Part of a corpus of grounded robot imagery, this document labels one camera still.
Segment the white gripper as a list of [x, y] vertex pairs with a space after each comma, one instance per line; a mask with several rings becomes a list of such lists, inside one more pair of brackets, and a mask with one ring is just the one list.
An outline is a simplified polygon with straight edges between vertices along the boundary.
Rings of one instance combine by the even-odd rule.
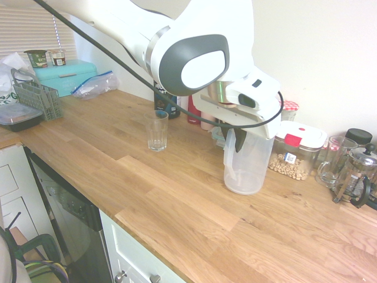
[[[254, 110], [250, 107], [235, 105], [225, 107], [212, 100], [205, 91], [200, 92], [200, 111], [213, 116], [222, 122], [228, 123], [231, 127], [256, 125], [272, 118], [280, 110], [280, 104], [276, 96], [268, 99], [260, 110]], [[279, 114], [272, 121], [253, 128], [235, 129], [235, 151], [241, 151], [247, 132], [256, 134], [264, 139], [272, 139], [279, 131], [281, 115]]]

